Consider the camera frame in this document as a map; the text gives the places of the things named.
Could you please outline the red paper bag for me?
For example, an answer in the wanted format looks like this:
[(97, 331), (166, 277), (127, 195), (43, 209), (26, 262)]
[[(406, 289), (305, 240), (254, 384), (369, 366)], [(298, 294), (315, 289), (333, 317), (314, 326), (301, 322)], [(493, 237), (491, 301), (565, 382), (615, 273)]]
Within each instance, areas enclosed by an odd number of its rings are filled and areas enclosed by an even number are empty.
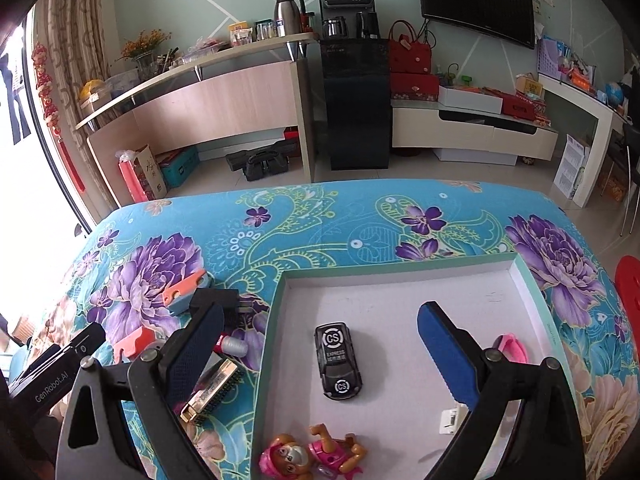
[(160, 200), (166, 196), (162, 170), (149, 145), (137, 151), (122, 151), (118, 156), (118, 169), (135, 203)]

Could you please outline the white tray green rim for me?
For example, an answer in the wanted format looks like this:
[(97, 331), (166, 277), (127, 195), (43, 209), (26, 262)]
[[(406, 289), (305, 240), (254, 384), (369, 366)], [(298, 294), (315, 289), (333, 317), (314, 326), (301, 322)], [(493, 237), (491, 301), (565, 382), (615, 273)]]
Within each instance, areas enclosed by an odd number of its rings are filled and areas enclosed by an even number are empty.
[[(363, 478), (425, 477), (449, 443), (440, 416), (456, 404), (418, 333), (427, 301), (482, 347), (512, 334), (529, 362), (566, 362), (550, 310), (514, 252), (288, 271), (269, 313), (250, 455), (278, 434), (306, 439), (321, 422), (368, 449)], [(348, 326), (363, 381), (347, 401), (328, 399), (321, 385), (314, 331), (331, 322)]]

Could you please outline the pink puppy toy figure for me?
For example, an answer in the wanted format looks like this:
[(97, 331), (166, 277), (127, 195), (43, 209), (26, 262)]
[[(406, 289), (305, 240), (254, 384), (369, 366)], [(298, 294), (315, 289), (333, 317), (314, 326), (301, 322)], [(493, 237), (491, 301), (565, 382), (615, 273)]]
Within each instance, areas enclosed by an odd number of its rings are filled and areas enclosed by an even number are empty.
[(299, 441), (292, 434), (278, 434), (260, 454), (258, 467), (270, 479), (353, 479), (362, 474), (367, 457), (354, 434), (337, 439), (325, 424), (309, 427), (314, 440)]

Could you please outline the steel thermos jug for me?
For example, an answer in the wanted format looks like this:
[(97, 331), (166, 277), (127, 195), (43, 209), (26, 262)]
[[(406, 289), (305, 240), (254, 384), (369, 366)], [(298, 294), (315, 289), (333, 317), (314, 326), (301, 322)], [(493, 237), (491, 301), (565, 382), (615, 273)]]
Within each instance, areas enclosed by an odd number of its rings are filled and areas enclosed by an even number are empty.
[(279, 37), (300, 34), (302, 15), (306, 12), (305, 0), (274, 0), (273, 21)]

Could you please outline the black toy car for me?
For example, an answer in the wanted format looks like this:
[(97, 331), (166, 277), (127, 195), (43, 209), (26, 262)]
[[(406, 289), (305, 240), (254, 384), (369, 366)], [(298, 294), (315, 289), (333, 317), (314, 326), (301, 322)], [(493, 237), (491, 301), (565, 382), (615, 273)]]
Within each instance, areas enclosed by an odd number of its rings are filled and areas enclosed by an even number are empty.
[(317, 326), (314, 348), (323, 394), (333, 401), (358, 396), (363, 383), (348, 326), (344, 322)]

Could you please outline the white flat box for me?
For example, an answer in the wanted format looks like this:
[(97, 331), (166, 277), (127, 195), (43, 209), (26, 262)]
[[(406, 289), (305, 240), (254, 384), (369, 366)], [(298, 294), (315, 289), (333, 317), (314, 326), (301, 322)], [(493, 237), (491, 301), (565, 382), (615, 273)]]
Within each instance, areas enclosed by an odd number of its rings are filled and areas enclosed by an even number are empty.
[(460, 108), (460, 110), (472, 110), (472, 112), (500, 114), (502, 111), (501, 98), (470, 87), (440, 86), (438, 102), (445, 106)]

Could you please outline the black water dispenser cabinet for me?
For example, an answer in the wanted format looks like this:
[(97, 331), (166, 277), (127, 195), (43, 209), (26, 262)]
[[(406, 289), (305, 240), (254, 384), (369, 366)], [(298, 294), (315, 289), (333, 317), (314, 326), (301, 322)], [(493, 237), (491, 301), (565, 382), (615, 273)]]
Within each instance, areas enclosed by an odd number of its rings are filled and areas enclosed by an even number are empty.
[(390, 68), (375, 1), (319, 2), (331, 168), (386, 169), (392, 147)]

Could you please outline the curved wooden counter desk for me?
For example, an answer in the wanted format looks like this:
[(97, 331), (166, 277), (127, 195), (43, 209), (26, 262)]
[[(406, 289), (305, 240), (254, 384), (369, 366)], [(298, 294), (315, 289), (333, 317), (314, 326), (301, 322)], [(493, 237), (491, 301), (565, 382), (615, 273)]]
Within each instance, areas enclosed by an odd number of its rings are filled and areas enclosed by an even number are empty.
[(314, 32), (276, 37), (201, 56), (111, 99), (75, 126), (117, 207), (132, 203), (116, 154), (148, 146), (154, 154), (262, 130), (297, 127), (305, 180), (314, 180), (312, 99), (303, 55), (204, 78), (209, 66), (288, 47), (300, 52)]

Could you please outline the red round stool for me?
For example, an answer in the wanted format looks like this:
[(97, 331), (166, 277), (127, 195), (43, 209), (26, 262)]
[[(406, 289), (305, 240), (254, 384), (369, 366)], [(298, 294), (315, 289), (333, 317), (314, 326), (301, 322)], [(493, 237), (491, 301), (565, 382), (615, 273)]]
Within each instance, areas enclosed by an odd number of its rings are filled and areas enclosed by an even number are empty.
[(614, 283), (634, 338), (638, 339), (640, 332), (640, 260), (631, 255), (623, 256), (616, 266)]

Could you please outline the white side desk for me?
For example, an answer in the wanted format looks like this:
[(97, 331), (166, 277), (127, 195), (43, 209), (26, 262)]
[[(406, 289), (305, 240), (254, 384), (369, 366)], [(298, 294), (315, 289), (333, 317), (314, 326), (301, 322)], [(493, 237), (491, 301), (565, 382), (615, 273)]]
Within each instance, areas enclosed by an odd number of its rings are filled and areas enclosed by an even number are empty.
[(573, 202), (584, 208), (596, 188), (612, 134), (623, 133), (626, 118), (566, 82), (544, 74), (538, 75), (537, 79), (544, 87), (552, 127), (563, 136), (572, 136), (590, 145), (582, 180), (573, 197)]

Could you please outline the gold harmonica box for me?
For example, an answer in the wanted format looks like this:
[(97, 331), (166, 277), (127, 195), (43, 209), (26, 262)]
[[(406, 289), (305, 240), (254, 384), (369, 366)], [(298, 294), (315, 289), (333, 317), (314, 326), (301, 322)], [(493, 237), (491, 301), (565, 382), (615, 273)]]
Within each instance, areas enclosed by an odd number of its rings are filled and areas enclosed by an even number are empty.
[(232, 359), (214, 352), (179, 413), (186, 424), (201, 424), (239, 383), (242, 370)]

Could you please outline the yellow flower vase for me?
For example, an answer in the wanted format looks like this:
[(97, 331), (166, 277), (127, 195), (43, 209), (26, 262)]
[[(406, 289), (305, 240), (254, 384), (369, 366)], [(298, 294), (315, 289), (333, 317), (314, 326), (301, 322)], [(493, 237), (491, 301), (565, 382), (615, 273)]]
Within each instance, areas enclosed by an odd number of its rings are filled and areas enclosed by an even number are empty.
[(146, 81), (153, 76), (155, 51), (170, 38), (171, 33), (163, 32), (161, 29), (152, 29), (150, 32), (142, 30), (136, 39), (125, 41), (120, 50), (120, 57), (134, 62), (140, 80)]

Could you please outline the floral blue table cloth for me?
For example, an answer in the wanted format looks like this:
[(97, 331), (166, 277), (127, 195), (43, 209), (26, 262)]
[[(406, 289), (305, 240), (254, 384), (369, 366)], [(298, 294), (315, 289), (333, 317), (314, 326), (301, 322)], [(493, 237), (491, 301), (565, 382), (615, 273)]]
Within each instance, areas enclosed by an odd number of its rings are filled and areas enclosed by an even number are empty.
[(256, 382), (278, 281), (288, 270), (435, 262), (517, 252), (558, 329), (576, 391), (589, 478), (599, 478), (639, 421), (638, 341), (613, 281), (548, 197), (450, 180), (365, 180), (153, 200), (114, 211), (89, 236), (37, 325), (37, 359), (91, 322), (108, 342), (138, 328), (168, 336), (186, 322), (163, 291), (194, 272), (237, 289), (244, 380), (192, 440), (224, 479), (250, 472)]

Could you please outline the orange blue foam block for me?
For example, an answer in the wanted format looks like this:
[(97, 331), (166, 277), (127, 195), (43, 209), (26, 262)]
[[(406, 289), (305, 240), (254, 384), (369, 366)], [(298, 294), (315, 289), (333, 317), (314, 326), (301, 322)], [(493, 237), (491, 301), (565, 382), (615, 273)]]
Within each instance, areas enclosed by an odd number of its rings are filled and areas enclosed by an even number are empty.
[(194, 292), (201, 288), (209, 288), (210, 284), (212, 284), (210, 274), (204, 269), (198, 270), (163, 291), (164, 307), (171, 315), (183, 314), (189, 309)]
[(137, 356), (154, 341), (156, 341), (156, 333), (154, 330), (140, 326), (113, 344), (114, 363), (120, 364), (137, 359)]

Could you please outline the white TV stand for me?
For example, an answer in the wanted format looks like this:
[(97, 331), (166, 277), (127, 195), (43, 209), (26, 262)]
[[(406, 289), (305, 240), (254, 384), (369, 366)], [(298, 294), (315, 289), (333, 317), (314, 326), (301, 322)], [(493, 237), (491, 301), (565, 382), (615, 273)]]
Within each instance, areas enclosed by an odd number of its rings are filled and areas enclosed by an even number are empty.
[(554, 130), (524, 119), (437, 102), (396, 100), (392, 110), (394, 148), (430, 148), (445, 162), (549, 160), (558, 140)]

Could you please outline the red glue bottle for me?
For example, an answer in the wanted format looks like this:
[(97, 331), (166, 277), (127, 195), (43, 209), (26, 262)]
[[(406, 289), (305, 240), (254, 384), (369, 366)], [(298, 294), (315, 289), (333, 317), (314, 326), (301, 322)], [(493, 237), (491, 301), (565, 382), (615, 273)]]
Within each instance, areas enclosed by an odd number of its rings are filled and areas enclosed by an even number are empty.
[(214, 351), (218, 354), (242, 359), (247, 356), (248, 343), (243, 339), (221, 334), (214, 345)]

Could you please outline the red gift bag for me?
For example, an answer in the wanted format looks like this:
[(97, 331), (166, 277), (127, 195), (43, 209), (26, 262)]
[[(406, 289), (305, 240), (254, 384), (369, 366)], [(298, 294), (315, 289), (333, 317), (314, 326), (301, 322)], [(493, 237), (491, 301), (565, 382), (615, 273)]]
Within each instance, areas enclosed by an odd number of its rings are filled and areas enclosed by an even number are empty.
[[(405, 34), (394, 36), (397, 25), (407, 29)], [(388, 60), (394, 74), (432, 73), (433, 47), (427, 40), (421, 40), (414, 27), (405, 20), (394, 21), (388, 32)]]

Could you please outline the red hanging ornament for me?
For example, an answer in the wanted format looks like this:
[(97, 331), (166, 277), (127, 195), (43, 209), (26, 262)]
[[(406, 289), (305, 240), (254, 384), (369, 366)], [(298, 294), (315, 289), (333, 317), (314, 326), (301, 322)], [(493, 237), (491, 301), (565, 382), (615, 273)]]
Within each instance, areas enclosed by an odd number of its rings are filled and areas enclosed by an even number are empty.
[(43, 119), (56, 145), (58, 156), (61, 157), (63, 166), (76, 191), (78, 193), (85, 193), (86, 187), (84, 181), (81, 180), (62, 137), (60, 114), (58, 114), (58, 108), (52, 99), (53, 80), (47, 72), (47, 59), (47, 48), (43, 44), (40, 44), (40, 42), (36, 42), (34, 50), (32, 50), (32, 66), (34, 66), (36, 74), (36, 92), (41, 101)]

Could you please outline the teal storage box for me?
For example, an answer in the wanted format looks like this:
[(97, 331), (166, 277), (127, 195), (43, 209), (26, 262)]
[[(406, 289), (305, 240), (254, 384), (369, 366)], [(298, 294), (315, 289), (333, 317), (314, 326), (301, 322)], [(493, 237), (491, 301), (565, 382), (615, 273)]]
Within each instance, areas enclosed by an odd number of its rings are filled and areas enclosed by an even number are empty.
[(200, 158), (198, 157), (198, 149), (192, 145), (160, 154), (156, 161), (160, 166), (167, 187), (178, 188), (190, 177), (200, 163)]

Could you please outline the white charger plug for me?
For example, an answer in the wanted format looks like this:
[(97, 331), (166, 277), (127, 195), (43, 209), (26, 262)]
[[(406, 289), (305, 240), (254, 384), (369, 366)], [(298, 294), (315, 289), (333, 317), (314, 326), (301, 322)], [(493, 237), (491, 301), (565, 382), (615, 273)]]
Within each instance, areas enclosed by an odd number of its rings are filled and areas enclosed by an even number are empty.
[(455, 434), (461, 428), (468, 414), (469, 408), (465, 404), (458, 404), (455, 408), (442, 411), (438, 432), (440, 434)]

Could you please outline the beige curtain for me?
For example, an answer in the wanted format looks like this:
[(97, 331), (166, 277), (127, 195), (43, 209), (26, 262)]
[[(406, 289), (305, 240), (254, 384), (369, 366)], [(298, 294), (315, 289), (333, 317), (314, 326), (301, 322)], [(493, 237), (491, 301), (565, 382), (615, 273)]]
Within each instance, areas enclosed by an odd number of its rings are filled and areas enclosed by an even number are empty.
[(110, 214), (116, 204), (88, 143), (76, 125), (82, 119), (80, 92), (93, 79), (110, 76), (104, 41), (101, 0), (40, 0), (42, 33), (51, 55), (53, 82), (65, 127), (70, 159), (84, 187), (80, 197), (95, 217)]

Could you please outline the red gift box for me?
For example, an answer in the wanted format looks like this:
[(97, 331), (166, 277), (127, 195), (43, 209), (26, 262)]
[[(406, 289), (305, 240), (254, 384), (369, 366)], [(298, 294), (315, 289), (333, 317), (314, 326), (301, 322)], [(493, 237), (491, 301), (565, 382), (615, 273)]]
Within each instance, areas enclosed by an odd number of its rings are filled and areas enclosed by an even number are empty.
[(391, 73), (390, 93), (394, 100), (437, 102), (439, 79), (431, 74)]

